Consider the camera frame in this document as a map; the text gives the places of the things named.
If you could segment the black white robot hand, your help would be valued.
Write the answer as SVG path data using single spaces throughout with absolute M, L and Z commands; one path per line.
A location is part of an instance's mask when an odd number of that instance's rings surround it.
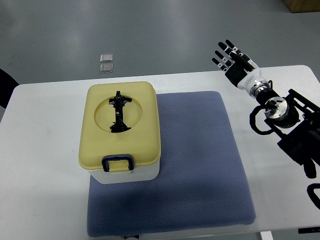
M 252 92 L 263 84 L 259 67 L 230 40 L 219 42 L 220 51 L 214 53 L 212 61 L 224 72 L 226 78 L 237 88 Z

